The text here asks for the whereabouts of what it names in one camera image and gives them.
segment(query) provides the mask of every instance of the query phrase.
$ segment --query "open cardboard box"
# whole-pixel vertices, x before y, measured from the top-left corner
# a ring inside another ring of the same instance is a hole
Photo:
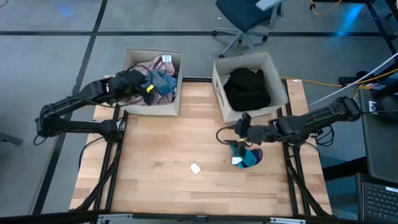
[[[237,68],[261,69],[264,73],[268,94],[271,97],[271,103],[268,107],[247,111],[250,116],[255,117],[273,113],[288,102],[285,87],[280,80],[278,70],[268,51],[265,50],[238,57],[217,58],[213,66],[213,85],[225,123],[237,121],[243,114],[243,112],[232,109],[223,88],[224,81]]]
[[[141,62],[148,62],[159,55],[171,55],[175,72],[178,72],[177,91],[173,102],[164,105],[129,105],[123,108],[132,114],[146,115],[172,115],[178,116],[180,111],[181,88],[182,88],[182,56],[180,52],[156,49],[127,49],[123,70]]]

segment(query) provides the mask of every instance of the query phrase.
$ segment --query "white cable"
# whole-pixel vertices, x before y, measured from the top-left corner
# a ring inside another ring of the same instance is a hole
[[[369,72],[368,74],[366,74],[364,77],[360,78],[359,80],[356,80],[355,82],[353,82],[353,83],[347,85],[347,86],[344,87],[344,88],[341,88],[341,89],[335,91],[334,93],[331,93],[331,94],[329,94],[329,95],[323,97],[323,98],[320,99],[320,100],[317,100],[317,101],[315,101],[315,102],[313,102],[313,103],[310,103],[308,106],[312,106],[312,105],[314,105],[315,103],[319,103],[319,102],[321,102],[322,100],[324,100],[324,99],[326,99],[326,98],[328,98],[328,97],[330,97],[330,96],[333,96],[334,94],[336,94],[336,93],[338,93],[338,92],[340,92],[340,91],[343,91],[343,90],[347,89],[348,87],[350,87],[350,86],[352,86],[352,85],[357,84],[357,82],[360,82],[361,80],[364,80],[366,77],[370,76],[370,74],[374,73],[374,72],[377,71],[379,68],[383,67],[383,66],[384,66],[385,64],[387,64],[389,61],[391,61],[392,59],[394,59],[394,57],[397,56],[397,55],[398,55],[398,53],[394,54],[394,55],[391,56],[389,59],[387,59],[385,62],[383,62],[381,65],[379,65],[377,68],[375,68],[374,70],[372,70],[371,72]]]

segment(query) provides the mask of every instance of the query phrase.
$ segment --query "laptop keyboard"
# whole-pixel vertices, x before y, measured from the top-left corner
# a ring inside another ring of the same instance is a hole
[[[365,214],[398,223],[398,189],[364,183]]]

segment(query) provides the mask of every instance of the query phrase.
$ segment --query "wooden tabletop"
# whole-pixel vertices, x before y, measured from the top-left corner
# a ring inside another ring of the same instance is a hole
[[[287,80],[293,114],[308,112],[301,82]],[[111,119],[113,110],[96,108],[94,119]],[[254,118],[266,125],[276,113]],[[112,202],[112,212],[173,213],[247,216],[292,216],[282,145],[263,143],[262,161],[239,169],[231,164],[231,150],[215,133],[225,126],[211,83],[182,85],[180,114],[137,116],[127,120],[123,149]],[[88,142],[98,138],[90,134]],[[237,139],[233,131],[221,139]],[[100,176],[106,143],[86,148],[70,207],[75,208],[93,190]],[[306,185],[317,202],[331,213],[318,152],[304,145],[300,151]],[[195,175],[190,165],[201,172]],[[108,192],[104,188],[101,208]],[[303,213],[296,186],[299,212]]]

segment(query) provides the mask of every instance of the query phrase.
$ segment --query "floor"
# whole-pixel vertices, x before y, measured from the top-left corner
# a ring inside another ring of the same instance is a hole
[[[101,18],[98,13],[103,2],[107,4],[103,4]],[[341,3],[321,16],[309,5],[309,0],[286,0],[285,16],[277,21],[266,43],[253,37],[254,49],[243,42],[226,56],[269,50],[281,76],[335,84],[338,77],[372,70],[392,55],[382,37],[370,37],[379,28],[365,4]],[[332,5],[318,2],[316,9],[323,11]],[[394,18],[383,19],[389,13],[383,0],[376,0],[373,8],[388,33],[398,30]],[[28,214],[37,198],[55,142],[32,143],[34,119],[41,106],[120,71],[127,48],[181,51],[184,76],[210,77],[213,59],[232,38],[212,37],[214,27],[233,27],[216,8],[215,0],[9,0],[0,7],[0,131],[24,140],[21,146],[1,143],[0,216]],[[332,37],[314,37],[314,32]],[[344,37],[346,32],[356,37]],[[398,40],[392,44],[398,47]],[[305,84],[308,103],[335,90]],[[355,89],[342,94],[353,96]],[[72,119],[90,120],[92,116],[93,108],[86,107],[75,111]],[[320,147],[324,167],[364,155],[360,121],[338,123],[334,129],[335,143]],[[85,142],[85,134],[67,134],[43,212],[69,208]],[[346,213],[339,208],[333,212]]]

